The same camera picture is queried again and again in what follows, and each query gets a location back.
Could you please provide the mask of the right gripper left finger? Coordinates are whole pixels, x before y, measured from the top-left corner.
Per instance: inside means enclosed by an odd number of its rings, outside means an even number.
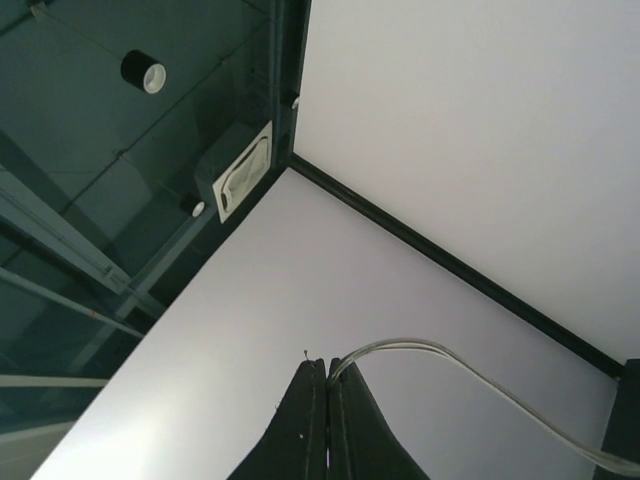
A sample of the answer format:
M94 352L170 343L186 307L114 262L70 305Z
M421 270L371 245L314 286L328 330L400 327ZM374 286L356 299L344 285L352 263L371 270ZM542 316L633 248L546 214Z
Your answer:
M276 412L232 479L324 479L327 473L326 369L305 360Z

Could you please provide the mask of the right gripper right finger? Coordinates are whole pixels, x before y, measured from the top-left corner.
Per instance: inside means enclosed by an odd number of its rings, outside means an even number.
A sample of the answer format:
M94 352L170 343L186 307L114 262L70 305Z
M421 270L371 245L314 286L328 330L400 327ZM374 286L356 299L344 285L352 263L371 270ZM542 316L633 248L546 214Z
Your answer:
M327 383L329 479L425 479L391 431L357 365Z

